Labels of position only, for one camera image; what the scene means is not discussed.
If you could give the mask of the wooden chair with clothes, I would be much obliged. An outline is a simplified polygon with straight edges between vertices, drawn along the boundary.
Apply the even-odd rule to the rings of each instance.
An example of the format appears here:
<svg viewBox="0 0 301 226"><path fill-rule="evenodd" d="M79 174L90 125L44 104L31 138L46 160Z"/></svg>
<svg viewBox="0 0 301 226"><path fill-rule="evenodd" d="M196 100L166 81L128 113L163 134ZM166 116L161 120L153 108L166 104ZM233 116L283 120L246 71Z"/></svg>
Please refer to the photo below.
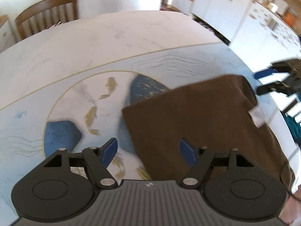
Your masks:
<svg viewBox="0 0 301 226"><path fill-rule="evenodd" d="M282 111L281 115L287 125L300 125L300 100L294 98Z"/></svg>

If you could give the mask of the brown t-shirt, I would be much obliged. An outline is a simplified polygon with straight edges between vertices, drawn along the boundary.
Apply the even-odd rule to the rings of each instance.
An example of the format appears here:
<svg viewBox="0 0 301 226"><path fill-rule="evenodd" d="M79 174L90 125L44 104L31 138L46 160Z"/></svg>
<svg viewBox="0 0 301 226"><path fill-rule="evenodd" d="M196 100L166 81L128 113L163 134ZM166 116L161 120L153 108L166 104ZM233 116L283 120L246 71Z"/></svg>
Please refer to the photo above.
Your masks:
<svg viewBox="0 0 301 226"><path fill-rule="evenodd" d="M247 79L224 75L140 101L123 109L138 158L153 180L181 180L189 166L180 141L214 152L238 148L249 161L292 188L295 173L268 125L256 127L258 104Z"/></svg>

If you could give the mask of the wooden sideboard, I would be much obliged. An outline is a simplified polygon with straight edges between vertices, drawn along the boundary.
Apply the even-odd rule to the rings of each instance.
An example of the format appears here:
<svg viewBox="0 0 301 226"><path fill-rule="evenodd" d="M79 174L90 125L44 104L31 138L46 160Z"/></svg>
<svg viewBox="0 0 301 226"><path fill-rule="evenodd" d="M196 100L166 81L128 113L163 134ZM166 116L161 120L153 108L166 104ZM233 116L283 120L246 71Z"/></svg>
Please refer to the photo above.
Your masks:
<svg viewBox="0 0 301 226"><path fill-rule="evenodd" d="M7 15L0 17L0 52L16 44L16 37Z"/></svg>

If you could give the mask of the teal garment on chair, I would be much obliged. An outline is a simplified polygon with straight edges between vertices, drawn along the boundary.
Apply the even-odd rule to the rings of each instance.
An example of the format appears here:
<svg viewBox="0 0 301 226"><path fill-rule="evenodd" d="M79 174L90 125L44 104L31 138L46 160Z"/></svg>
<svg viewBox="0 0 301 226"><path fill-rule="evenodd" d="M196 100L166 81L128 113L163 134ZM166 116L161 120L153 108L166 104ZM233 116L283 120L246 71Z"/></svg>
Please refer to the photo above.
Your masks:
<svg viewBox="0 0 301 226"><path fill-rule="evenodd" d="M289 131L293 137L295 143L298 146L301 145L301 127L300 124L295 121L295 119L291 116L284 115L284 120L289 128Z"/></svg>

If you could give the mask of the white cabinet row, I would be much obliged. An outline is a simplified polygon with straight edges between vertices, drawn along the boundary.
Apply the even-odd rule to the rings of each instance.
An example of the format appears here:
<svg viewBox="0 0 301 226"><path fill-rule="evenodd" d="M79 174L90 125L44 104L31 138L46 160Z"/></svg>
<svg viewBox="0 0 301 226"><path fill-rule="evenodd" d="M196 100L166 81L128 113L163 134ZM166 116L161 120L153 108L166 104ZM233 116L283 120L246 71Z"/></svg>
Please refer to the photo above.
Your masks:
<svg viewBox="0 0 301 226"><path fill-rule="evenodd" d="M255 0L173 0L172 6L208 24L246 64L300 56L300 39L281 18Z"/></svg>

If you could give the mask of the far wooden chair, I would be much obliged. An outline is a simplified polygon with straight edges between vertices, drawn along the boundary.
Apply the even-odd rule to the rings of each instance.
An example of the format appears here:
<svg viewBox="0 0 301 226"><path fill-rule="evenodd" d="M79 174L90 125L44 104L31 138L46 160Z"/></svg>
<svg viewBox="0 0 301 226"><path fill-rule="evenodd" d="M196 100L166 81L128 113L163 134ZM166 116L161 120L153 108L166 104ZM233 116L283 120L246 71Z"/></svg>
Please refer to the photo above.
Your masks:
<svg viewBox="0 0 301 226"><path fill-rule="evenodd" d="M43 0L18 15L15 25L20 39L79 19L78 0Z"/></svg>

